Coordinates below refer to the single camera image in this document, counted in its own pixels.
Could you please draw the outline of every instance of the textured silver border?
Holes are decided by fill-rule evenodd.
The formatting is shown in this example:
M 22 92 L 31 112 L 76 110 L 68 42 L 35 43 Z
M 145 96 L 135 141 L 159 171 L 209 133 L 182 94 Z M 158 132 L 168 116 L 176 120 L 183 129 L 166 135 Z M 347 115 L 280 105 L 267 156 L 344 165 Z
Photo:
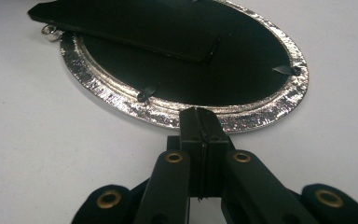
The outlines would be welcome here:
M 292 39 L 272 22 L 246 7 L 225 0 L 216 0 L 216 2 L 237 9 L 263 24 L 276 35 L 286 48 L 291 65 L 300 68 L 299 75 L 290 77 L 285 85 L 270 97 L 247 105 L 186 105 L 157 97 L 150 97 L 145 103 L 139 103 L 136 97 L 140 91 L 114 78 L 114 74 L 108 74 L 94 62 L 79 35 L 63 34 L 62 57 L 71 73 L 84 87 L 113 108 L 137 119 L 166 128 L 178 129 L 179 112 L 191 106 L 198 106 L 212 110 L 226 133 L 246 132 L 265 127 L 286 116 L 302 101 L 309 83 L 306 61 Z

